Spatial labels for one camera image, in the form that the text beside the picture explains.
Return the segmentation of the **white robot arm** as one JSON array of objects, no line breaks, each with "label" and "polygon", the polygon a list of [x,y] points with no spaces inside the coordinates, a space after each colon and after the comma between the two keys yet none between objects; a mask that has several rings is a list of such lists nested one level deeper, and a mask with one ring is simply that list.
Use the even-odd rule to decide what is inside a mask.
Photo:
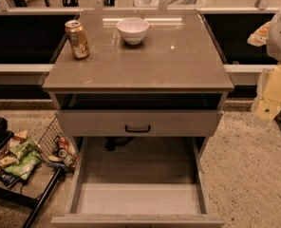
[{"label": "white robot arm", "polygon": [[281,8],[271,21],[265,23],[247,39],[249,45],[267,47],[267,54],[281,62]]}]

